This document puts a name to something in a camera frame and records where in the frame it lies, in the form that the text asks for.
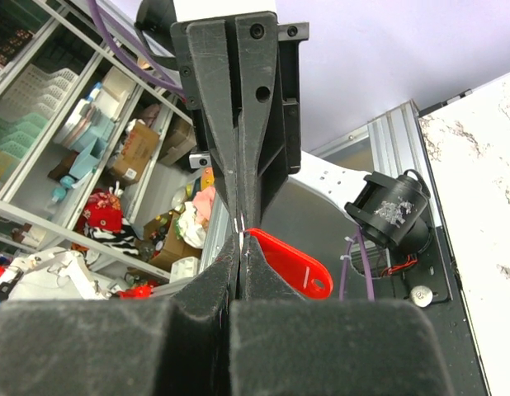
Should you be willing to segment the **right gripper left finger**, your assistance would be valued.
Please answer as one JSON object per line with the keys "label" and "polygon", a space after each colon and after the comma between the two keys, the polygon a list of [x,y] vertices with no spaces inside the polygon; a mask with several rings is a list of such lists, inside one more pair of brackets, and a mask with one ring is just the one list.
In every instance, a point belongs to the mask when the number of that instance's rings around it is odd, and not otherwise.
{"label": "right gripper left finger", "polygon": [[227,395],[229,301],[239,259],[170,297],[0,304],[0,395]]}

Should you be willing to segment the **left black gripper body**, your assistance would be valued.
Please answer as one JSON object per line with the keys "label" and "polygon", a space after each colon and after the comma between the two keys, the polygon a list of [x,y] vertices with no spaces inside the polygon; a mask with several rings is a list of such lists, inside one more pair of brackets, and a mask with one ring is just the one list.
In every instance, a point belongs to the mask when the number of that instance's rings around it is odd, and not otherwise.
{"label": "left black gripper body", "polygon": [[[214,16],[207,18],[235,18],[250,14],[241,13],[228,16]],[[182,87],[186,95],[187,109],[190,112],[194,131],[196,133],[196,147],[203,153],[208,153],[215,163],[214,140],[205,120],[196,79],[192,69],[191,56],[187,44],[187,27],[190,22],[177,21],[170,27],[171,43],[176,55],[177,66],[182,78]],[[285,149],[288,173],[296,173],[300,169],[300,78],[299,78],[299,45],[309,38],[309,25],[306,22],[282,25],[278,22],[278,78],[281,89],[281,103],[283,110]],[[239,119],[241,111],[240,93],[235,97],[234,114]]]}

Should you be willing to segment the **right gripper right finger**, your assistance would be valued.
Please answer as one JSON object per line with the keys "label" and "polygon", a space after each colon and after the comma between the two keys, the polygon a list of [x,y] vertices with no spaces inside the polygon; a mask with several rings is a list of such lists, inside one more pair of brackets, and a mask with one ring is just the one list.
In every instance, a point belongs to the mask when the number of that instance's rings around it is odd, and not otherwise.
{"label": "right gripper right finger", "polygon": [[233,395],[453,395],[432,324],[400,300],[236,300]]}

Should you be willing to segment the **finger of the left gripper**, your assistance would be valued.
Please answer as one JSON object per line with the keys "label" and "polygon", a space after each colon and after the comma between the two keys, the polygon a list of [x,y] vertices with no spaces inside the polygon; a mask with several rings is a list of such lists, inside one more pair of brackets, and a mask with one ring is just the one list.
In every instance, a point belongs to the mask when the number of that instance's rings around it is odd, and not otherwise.
{"label": "finger of the left gripper", "polygon": [[205,120],[214,140],[215,162],[224,177],[224,201],[234,229],[243,227],[239,191],[241,160],[235,97],[240,93],[236,18],[207,18],[187,27],[187,44]]}
{"label": "finger of the left gripper", "polygon": [[237,16],[234,28],[241,98],[238,207],[243,226],[258,227],[288,173],[276,13]]}

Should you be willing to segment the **red key fob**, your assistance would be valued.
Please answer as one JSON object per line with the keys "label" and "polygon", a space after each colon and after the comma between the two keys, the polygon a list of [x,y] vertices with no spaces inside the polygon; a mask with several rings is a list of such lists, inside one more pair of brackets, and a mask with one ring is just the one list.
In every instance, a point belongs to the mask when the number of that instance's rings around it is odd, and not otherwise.
{"label": "red key fob", "polygon": [[267,264],[294,290],[310,299],[327,299],[333,292],[333,278],[318,260],[261,230],[247,231],[255,237]]}

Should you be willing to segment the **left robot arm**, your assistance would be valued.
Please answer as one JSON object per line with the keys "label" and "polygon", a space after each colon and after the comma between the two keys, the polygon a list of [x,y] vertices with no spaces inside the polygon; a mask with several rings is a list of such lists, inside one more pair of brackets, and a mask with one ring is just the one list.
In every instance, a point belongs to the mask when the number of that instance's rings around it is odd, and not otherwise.
{"label": "left robot arm", "polygon": [[427,242],[423,179],[337,167],[301,149],[299,47],[305,22],[274,12],[177,21],[170,34],[187,105],[210,155],[215,188],[238,233],[256,228],[288,180],[301,184],[388,249]]}

